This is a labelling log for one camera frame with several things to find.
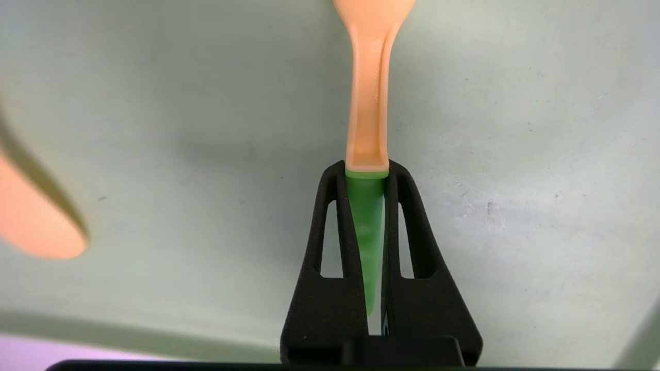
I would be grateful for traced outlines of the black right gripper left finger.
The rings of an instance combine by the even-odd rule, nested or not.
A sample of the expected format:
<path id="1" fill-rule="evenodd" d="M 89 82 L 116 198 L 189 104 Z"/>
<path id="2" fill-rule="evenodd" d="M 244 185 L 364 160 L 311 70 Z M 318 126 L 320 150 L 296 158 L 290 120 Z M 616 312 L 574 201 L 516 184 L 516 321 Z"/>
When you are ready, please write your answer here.
<path id="1" fill-rule="evenodd" d="M 336 204 L 339 278 L 321 274 L 328 205 Z M 368 335 L 365 284 L 345 163 L 336 162 L 321 175 L 307 246 L 280 336 L 284 364 L 339 364 L 344 343 Z"/>

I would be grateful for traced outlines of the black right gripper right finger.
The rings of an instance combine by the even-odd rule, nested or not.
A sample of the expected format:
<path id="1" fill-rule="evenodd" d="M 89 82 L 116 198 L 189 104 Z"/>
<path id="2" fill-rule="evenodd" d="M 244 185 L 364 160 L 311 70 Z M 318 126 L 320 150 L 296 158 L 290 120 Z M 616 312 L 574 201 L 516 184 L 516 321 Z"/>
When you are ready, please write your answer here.
<path id="1" fill-rule="evenodd" d="M 386 364 L 476 364 L 483 339 L 439 251 L 408 169 L 386 181 L 382 288 Z"/>

